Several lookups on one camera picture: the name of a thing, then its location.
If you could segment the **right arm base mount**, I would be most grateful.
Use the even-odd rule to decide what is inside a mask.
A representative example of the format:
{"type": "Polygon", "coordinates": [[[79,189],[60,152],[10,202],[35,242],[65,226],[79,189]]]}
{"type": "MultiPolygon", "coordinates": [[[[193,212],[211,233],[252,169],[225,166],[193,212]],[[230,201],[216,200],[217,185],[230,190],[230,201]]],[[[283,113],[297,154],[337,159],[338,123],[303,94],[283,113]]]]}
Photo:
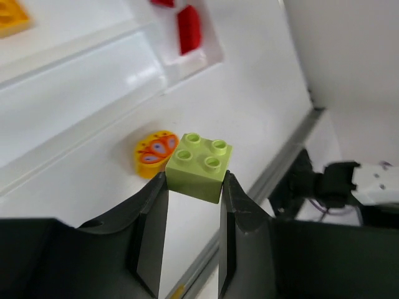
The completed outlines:
{"type": "Polygon", "coordinates": [[[322,174],[315,172],[306,149],[301,149],[269,196],[276,218],[294,219],[306,198],[314,198],[322,174]]]}

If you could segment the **yellow lego brick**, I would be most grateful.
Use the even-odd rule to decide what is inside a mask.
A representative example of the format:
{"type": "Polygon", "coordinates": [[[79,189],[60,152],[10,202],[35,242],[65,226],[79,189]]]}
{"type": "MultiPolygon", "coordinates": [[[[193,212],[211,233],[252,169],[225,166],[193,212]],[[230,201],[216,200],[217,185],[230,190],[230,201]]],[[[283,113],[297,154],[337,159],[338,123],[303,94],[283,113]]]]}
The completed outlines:
{"type": "Polygon", "coordinates": [[[170,131],[157,131],[139,141],[133,151],[136,173],[143,179],[152,179],[160,171],[178,146],[178,136],[170,131]]]}

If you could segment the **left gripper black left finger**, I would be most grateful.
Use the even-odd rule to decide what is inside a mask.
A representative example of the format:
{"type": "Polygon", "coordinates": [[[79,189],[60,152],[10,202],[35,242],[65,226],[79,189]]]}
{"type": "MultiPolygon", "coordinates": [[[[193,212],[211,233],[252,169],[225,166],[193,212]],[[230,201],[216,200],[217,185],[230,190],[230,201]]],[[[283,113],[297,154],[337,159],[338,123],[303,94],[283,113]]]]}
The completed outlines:
{"type": "Polygon", "coordinates": [[[1,220],[2,298],[157,298],[168,213],[166,174],[80,227],[1,220]]]}

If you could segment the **pale green sloped lego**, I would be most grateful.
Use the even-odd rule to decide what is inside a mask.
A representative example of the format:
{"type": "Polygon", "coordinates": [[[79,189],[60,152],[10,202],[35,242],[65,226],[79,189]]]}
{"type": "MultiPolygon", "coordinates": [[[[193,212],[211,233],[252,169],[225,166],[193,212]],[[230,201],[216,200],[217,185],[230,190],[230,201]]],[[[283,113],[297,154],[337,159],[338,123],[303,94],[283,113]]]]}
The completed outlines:
{"type": "Polygon", "coordinates": [[[219,203],[233,147],[197,133],[183,135],[166,164],[168,189],[202,201],[219,203]]]}

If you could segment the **red curved lego brick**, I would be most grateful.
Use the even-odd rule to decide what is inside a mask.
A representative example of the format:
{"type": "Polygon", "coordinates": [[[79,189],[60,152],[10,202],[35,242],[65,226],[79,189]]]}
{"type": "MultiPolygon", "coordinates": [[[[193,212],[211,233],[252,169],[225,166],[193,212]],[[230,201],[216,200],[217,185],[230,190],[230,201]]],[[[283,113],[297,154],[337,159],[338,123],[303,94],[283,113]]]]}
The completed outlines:
{"type": "Polygon", "coordinates": [[[180,55],[198,49],[202,44],[201,19],[196,8],[187,5],[177,14],[180,55]]]}

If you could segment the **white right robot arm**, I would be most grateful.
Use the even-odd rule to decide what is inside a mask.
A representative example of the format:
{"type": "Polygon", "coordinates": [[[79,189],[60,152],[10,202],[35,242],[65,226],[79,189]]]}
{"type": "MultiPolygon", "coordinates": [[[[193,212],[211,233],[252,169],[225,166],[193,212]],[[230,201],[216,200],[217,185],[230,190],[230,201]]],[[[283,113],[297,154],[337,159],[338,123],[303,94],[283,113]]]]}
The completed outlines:
{"type": "Polygon", "coordinates": [[[398,206],[398,167],[383,162],[344,161],[324,168],[318,198],[343,200],[352,206],[398,206]]]}

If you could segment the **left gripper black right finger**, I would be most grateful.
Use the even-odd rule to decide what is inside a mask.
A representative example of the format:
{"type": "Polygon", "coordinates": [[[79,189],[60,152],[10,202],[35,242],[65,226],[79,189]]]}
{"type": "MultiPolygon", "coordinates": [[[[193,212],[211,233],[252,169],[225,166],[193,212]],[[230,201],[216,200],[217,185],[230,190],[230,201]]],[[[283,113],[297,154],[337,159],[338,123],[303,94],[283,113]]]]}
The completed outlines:
{"type": "Polygon", "coordinates": [[[226,173],[220,298],[397,298],[398,231],[271,217],[226,173]]]}

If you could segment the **yellow striped lego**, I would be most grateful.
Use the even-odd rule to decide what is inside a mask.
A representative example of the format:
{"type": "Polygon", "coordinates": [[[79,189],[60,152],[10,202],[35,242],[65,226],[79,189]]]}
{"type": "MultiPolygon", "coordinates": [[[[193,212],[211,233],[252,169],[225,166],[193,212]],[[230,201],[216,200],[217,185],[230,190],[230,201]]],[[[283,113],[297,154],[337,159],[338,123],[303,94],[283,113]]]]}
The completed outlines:
{"type": "Polygon", "coordinates": [[[1,0],[1,38],[18,34],[32,27],[32,18],[15,0],[1,0]]]}

